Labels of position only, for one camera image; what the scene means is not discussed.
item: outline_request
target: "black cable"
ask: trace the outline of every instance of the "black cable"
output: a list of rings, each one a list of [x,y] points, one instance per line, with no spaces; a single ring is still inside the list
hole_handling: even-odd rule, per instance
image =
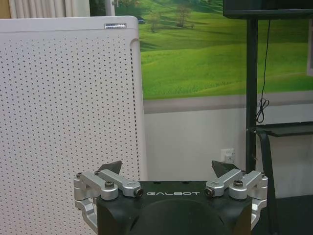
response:
[[[261,93],[261,99],[259,102],[260,110],[256,114],[256,121],[258,123],[262,123],[264,121],[264,109],[269,105],[269,100],[263,98],[264,88],[265,88],[266,62],[268,59],[269,30],[270,30],[270,20],[268,21],[268,38],[267,38],[267,43],[266,43],[266,53],[265,53],[265,62],[264,62],[263,88],[262,88],[262,93]]]

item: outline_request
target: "screw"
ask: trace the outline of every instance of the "screw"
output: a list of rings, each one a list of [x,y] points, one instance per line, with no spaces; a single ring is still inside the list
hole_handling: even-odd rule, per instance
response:
[[[114,188],[114,183],[112,181],[106,181],[104,187],[107,189]]]
[[[213,188],[206,188],[206,189],[204,190],[204,193],[205,193],[205,195],[206,195],[207,197],[209,197],[209,198],[214,197],[214,194],[215,194]]]
[[[241,180],[235,180],[234,186],[237,188],[241,188],[242,186],[244,186],[244,183]]]
[[[134,196],[135,198],[139,198],[143,195],[143,189],[142,188],[137,188],[135,191],[134,191]]]

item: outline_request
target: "curtain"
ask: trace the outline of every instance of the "curtain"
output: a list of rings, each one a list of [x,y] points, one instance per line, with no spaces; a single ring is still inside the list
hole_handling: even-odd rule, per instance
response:
[[[11,18],[90,16],[89,0],[9,0]]]

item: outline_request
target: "perforated surface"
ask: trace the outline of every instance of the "perforated surface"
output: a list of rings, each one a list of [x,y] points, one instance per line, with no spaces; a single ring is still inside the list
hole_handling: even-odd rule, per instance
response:
[[[0,35],[0,234],[94,234],[74,208],[74,175],[123,160],[123,176],[141,177],[133,31]]]

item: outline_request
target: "green grass field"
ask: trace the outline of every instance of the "green grass field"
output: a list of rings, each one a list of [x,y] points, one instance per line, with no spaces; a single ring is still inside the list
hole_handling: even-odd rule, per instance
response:
[[[129,15],[140,14],[146,21],[139,25],[144,98],[244,94],[245,21],[223,17],[221,0],[210,5],[190,0],[194,4],[189,5],[184,28],[177,27],[177,6],[186,2],[141,0],[136,8],[127,9]],[[155,32],[150,24],[153,13],[160,15]],[[267,23],[259,23],[259,90]],[[307,52],[307,20],[273,21],[266,92],[313,90],[313,77],[306,76]]]

